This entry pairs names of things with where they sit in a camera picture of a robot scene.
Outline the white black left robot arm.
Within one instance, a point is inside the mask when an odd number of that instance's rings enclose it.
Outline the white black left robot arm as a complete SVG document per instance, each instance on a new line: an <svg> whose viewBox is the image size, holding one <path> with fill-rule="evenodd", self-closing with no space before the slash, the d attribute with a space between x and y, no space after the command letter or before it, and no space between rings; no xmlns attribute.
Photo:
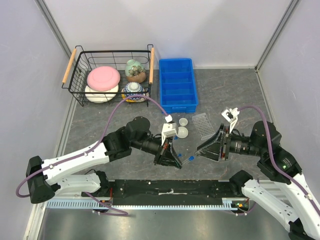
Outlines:
<svg viewBox="0 0 320 240"><path fill-rule="evenodd" d="M153 155L155 165L181 169L183 164L173 147L173 137L178 130L176 123L165 123L162 132L156 135L151 133L150 126L147 118L137 116L125 126L78 151L50 159L39 156L30 158L26 171L30 202L39 204L55 195L71 192L106 196L110 185L104 172L97 171L89 177L77 173L128 157L132 149Z"/></svg>

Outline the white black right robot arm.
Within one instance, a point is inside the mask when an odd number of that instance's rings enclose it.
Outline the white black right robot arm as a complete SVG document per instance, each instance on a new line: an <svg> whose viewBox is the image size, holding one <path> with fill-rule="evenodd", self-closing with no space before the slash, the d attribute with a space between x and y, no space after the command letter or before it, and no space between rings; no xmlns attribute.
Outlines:
<svg viewBox="0 0 320 240"><path fill-rule="evenodd" d="M313 198L294 156L281 147L281 138L269 121L257 121L249 136L230 132L222 124L211 138L197 147L195 155L216 162L227 160L230 153L259 157L257 167L281 190L289 203L269 193L245 170L229 179L230 193L253 200L283 226L291 240L318 240L320 205Z"/></svg>

